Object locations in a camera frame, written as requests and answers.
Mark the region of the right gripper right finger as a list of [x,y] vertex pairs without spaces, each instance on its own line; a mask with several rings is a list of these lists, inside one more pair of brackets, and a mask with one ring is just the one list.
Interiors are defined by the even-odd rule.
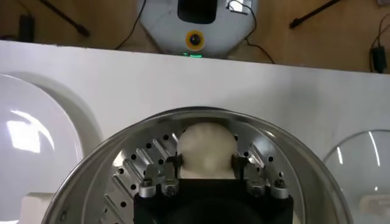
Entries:
[[289,190],[282,177],[271,163],[263,167],[251,163],[248,158],[233,155],[231,165],[235,178],[246,183],[250,195],[261,197],[270,195],[273,198],[288,198]]

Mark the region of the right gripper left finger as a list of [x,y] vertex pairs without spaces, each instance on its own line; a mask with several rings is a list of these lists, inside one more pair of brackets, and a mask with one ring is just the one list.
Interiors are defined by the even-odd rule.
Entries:
[[174,197],[179,192],[179,170],[182,155],[170,156],[159,170],[154,164],[147,166],[143,180],[139,185],[138,195],[141,198],[152,198],[157,195],[158,187],[166,197]]

